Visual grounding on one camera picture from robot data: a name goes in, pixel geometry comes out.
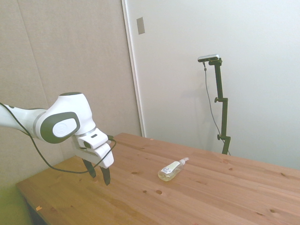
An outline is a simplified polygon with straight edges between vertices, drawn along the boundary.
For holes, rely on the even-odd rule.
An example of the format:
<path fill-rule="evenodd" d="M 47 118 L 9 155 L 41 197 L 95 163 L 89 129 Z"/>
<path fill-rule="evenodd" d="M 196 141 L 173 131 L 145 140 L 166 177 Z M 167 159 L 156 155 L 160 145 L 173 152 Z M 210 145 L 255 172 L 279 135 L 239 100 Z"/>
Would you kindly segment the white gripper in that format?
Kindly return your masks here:
<path fill-rule="evenodd" d="M 108 186 L 111 182 L 111 175 L 109 167 L 114 163 L 113 154 L 111 152 L 110 143 L 107 141 L 101 146 L 91 149 L 78 142 L 76 136 L 72 136 L 73 146 L 75 147 L 75 155 L 83 159 L 83 163 L 92 178 L 96 177 L 96 171 L 92 165 L 97 164 L 100 166 L 105 184 Z"/>

